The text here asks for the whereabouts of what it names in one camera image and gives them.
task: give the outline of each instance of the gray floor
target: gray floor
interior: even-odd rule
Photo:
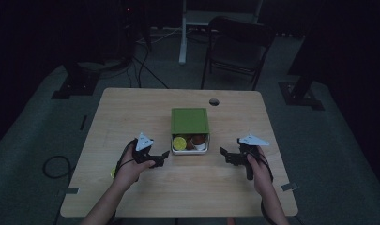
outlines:
[[[205,40],[190,34],[191,38]],[[325,111],[310,107],[287,106],[278,82],[295,82],[288,76],[301,40],[277,37],[267,57],[256,91],[262,93],[277,142],[294,190],[299,212],[289,217],[292,224],[380,224],[380,186],[362,155],[351,130],[332,100],[327,88],[314,83],[312,91]],[[178,65],[179,36],[153,43],[147,67],[170,88],[199,89],[205,44],[189,41],[187,64]],[[144,59],[144,48],[136,57]],[[89,68],[98,65],[84,64]],[[0,224],[53,224],[64,196],[59,191],[68,178],[50,179],[42,172],[43,163],[53,156],[69,158],[76,164],[96,112],[102,91],[107,87],[137,87],[134,74],[140,65],[128,71],[105,72],[93,96],[51,100],[67,73],[58,67],[48,76],[20,117],[0,142]],[[142,69],[143,88],[164,88]],[[247,77],[221,72],[209,76],[205,89],[250,90]],[[84,116],[86,123],[81,129]],[[48,164],[52,174],[64,173],[63,160]],[[79,218],[58,217],[57,224],[77,224]],[[171,218],[126,218],[125,224],[174,224]],[[224,218],[181,218],[180,225],[224,224]],[[242,217],[237,224],[265,224],[261,217]]]

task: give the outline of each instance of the stand base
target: stand base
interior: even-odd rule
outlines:
[[[313,110],[324,111],[325,108],[320,100],[315,99],[312,90],[308,90],[303,98],[292,97],[291,93],[295,87],[295,83],[292,82],[278,82],[283,98],[287,105],[298,105],[298,106],[311,106]]]
[[[81,82],[73,81],[68,75],[59,91],[55,91],[52,99],[69,99],[70,96],[92,96],[100,74],[97,72],[82,69],[81,75],[84,77]]]

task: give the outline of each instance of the chair backrest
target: chair backrest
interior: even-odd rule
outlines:
[[[218,16],[209,22],[209,34],[217,30],[221,34],[240,42],[254,42],[266,48],[272,44],[275,32],[268,26],[256,22],[244,22]]]

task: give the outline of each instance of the tabletop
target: tabletop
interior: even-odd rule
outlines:
[[[215,98],[219,105],[212,106]],[[100,100],[83,151],[69,184],[63,217],[84,217],[113,182],[111,170],[125,146],[140,132],[154,140],[150,155],[171,149],[172,108],[206,108],[210,142],[204,155],[172,153],[163,167],[141,173],[125,193],[117,217],[255,217],[261,196],[244,166],[225,162],[220,147],[239,153],[237,138],[249,134],[269,142],[263,146],[274,175],[274,188],[286,216],[297,213],[281,153],[262,95],[254,91],[107,88]]]

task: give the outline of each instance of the person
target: person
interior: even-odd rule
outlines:
[[[123,166],[116,172],[114,181],[82,220],[81,225],[107,224],[114,215],[125,192],[138,179],[140,173],[155,164],[152,160],[137,164],[132,157],[133,149],[134,145],[131,144],[121,160],[121,165]],[[260,147],[258,147],[258,150],[264,156],[264,152]],[[264,208],[269,218],[279,225],[289,224],[272,185],[268,168],[265,164],[252,157],[251,154],[247,155],[247,160],[253,168],[254,188],[262,196]],[[235,223],[231,217],[227,218],[227,222]]]

